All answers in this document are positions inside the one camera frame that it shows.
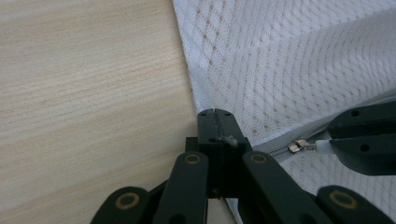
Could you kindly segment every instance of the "metal zipper pull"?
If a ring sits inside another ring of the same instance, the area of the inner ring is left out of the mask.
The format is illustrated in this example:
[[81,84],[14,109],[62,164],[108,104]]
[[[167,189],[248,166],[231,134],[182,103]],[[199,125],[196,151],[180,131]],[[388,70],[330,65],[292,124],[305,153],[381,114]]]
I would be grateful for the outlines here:
[[291,153],[297,153],[303,150],[316,150],[317,145],[309,144],[306,140],[296,140],[288,146],[288,149]]

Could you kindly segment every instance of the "round hole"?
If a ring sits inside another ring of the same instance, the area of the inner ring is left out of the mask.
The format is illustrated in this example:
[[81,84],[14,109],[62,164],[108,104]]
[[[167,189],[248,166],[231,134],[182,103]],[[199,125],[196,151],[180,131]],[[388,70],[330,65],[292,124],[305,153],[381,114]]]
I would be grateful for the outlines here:
[[317,223],[313,217],[311,217],[307,214],[300,215],[298,220],[301,224],[316,224]]
[[352,116],[352,117],[357,117],[359,114],[360,113],[357,110],[353,110],[352,112],[350,112],[350,116]]
[[368,150],[370,150],[370,147],[368,145],[366,145],[366,144],[361,145],[361,151],[362,152],[366,152]]
[[254,163],[264,164],[267,162],[267,158],[261,154],[253,154],[250,156],[250,159],[254,161]]
[[184,161],[188,164],[196,164],[201,161],[201,157],[199,157],[195,154],[190,154],[184,158]]
[[133,192],[124,193],[116,200],[116,206],[120,210],[126,210],[135,207],[138,203],[139,195]]
[[169,218],[169,224],[186,224],[186,218],[181,215],[181,214],[177,214],[172,216],[171,218]]
[[335,190],[329,196],[334,203],[346,209],[356,209],[358,207],[358,202],[352,196],[342,191]]

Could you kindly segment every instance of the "white fabric bag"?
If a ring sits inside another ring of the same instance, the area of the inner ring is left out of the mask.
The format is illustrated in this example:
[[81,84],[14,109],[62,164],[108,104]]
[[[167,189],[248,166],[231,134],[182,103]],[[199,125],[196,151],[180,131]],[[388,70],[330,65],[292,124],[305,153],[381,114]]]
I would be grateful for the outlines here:
[[232,112],[254,149],[272,153],[303,189],[353,189],[396,221],[395,177],[359,175],[334,155],[291,157],[285,148],[350,107],[396,95],[396,1],[174,5],[197,112]]

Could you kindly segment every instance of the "brass screw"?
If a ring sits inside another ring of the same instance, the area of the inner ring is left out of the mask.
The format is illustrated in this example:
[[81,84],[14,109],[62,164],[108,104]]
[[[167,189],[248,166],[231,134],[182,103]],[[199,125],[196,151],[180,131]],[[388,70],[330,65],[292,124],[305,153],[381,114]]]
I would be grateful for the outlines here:
[[190,154],[184,158],[184,161],[188,164],[197,164],[201,162],[201,157],[195,154]]
[[126,210],[129,208],[135,207],[137,204],[139,204],[139,195],[133,192],[127,192],[122,194],[117,200],[116,200],[116,206],[120,210]]
[[250,156],[250,159],[254,163],[258,163],[258,164],[265,164],[267,162],[267,158],[262,154],[253,154]]
[[[346,202],[345,201],[340,201],[339,200],[340,197],[345,198]],[[336,203],[336,204],[338,204],[341,207],[344,207],[346,209],[356,209],[356,208],[358,208],[358,202],[356,202],[356,200],[352,196],[350,196],[349,194],[344,193],[342,191],[339,191],[339,190],[335,190],[332,193],[330,193],[330,199],[334,203]]]

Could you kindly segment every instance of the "light wood grain surface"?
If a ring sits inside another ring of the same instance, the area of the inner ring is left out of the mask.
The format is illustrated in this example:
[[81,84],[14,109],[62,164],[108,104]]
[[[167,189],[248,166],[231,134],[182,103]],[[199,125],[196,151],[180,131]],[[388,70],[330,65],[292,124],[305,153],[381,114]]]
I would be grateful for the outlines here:
[[162,183],[196,135],[172,2],[1,1],[0,111],[0,223],[89,223]]

